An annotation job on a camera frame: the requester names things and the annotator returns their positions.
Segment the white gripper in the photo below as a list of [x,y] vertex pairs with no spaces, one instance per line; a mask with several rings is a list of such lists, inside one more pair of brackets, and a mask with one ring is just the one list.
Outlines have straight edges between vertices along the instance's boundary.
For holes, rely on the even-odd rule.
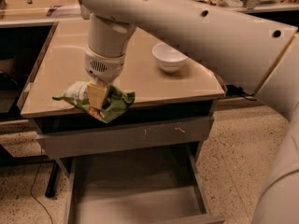
[[[85,70],[93,79],[105,83],[113,82],[120,74],[124,66],[125,54],[110,52],[104,54],[102,51],[95,51],[90,47],[85,50]],[[90,106],[101,109],[107,96],[107,86],[87,84],[87,93]]]

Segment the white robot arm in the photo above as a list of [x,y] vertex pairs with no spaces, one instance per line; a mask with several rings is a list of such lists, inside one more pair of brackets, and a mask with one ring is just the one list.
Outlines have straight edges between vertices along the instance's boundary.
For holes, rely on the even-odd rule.
[[113,26],[139,27],[270,106],[289,122],[252,224],[299,224],[299,43],[288,24],[191,0],[79,0],[91,13],[89,54],[123,53]]

